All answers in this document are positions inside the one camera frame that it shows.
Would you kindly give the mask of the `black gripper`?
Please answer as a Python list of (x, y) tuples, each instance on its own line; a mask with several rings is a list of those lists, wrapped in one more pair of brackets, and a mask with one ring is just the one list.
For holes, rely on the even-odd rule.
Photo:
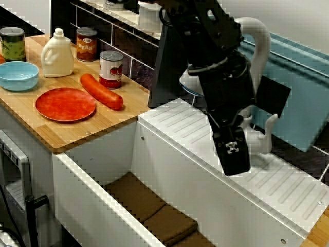
[(255, 103), (248, 60), (226, 61), (199, 69), (217, 156), (226, 176), (250, 170), (249, 150), (241, 111)]

